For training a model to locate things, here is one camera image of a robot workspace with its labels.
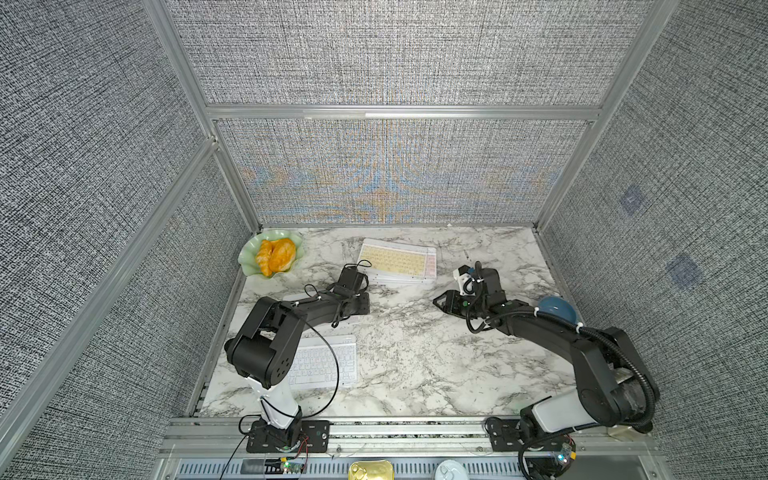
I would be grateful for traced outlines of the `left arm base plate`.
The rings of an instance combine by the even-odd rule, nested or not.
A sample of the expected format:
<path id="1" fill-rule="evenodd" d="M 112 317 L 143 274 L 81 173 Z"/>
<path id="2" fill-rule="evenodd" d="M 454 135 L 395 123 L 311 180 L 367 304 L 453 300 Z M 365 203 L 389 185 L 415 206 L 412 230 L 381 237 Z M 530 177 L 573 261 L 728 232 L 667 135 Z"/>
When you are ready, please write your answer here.
<path id="1" fill-rule="evenodd" d="M 299 451 L 326 453 L 331 423 L 326 420 L 294 422 L 288 429 L 269 426 L 265 421 L 254 422 L 248 433 L 246 452 L 294 456 Z"/>

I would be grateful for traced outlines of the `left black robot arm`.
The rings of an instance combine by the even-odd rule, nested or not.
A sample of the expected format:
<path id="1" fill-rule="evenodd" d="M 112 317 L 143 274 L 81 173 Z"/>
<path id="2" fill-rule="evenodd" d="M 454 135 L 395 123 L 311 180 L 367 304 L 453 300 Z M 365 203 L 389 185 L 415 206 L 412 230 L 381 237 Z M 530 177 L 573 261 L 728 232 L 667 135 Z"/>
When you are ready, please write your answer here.
<path id="1" fill-rule="evenodd" d="M 288 431 L 301 421 L 284 379 L 293 365 L 306 330 L 321 324 L 338 325 L 352 316 L 370 313 L 367 292 L 349 296 L 322 291 L 311 297 L 280 301 L 260 298 L 237 334 L 224 344 L 227 362 L 250 381 L 270 427 Z"/>

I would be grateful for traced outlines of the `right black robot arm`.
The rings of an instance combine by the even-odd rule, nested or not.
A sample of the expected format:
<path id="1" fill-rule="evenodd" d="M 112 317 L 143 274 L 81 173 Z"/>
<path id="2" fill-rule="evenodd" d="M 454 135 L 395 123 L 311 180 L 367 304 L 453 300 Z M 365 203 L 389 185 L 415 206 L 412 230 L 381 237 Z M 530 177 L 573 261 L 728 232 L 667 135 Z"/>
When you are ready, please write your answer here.
<path id="1" fill-rule="evenodd" d="M 459 267 L 455 279 L 457 289 L 435 297 L 435 307 L 463 320 L 473 334 L 498 331 L 532 342 L 573 368 L 571 391 L 521 411 L 519 430 L 524 439 L 595 426 L 652 430 L 660 391 L 625 331 L 588 327 L 558 310 L 510 299 L 498 272 L 480 263 Z"/>

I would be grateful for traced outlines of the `white keyboard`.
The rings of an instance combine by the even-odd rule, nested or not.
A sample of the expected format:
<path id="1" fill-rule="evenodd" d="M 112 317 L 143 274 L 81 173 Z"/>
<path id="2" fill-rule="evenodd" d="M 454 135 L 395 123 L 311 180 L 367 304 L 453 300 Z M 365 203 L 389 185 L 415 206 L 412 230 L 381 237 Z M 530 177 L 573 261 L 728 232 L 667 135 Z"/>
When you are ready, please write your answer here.
<path id="1" fill-rule="evenodd" d="M 353 335 L 303 338 L 286 381 L 293 390 L 333 389 L 358 383 L 357 339 Z"/>

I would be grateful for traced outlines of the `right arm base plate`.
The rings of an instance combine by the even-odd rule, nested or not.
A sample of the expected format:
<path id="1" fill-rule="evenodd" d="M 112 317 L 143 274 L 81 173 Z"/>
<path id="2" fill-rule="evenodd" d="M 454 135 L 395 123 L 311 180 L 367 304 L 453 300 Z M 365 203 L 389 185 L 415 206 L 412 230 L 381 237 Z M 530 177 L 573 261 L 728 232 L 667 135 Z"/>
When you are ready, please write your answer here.
<path id="1" fill-rule="evenodd" d="M 569 436 L 558 436 L 542 441 L 546 435 L 532 417 L 501 418 L 490 416 L 484 419 L 483 429 L 487 433 L 494 452 L 519 452 L 526 441 L 537 440 L 532 451 L 555 452 L 562 449 L 575 449 L 575 441 Z"/>

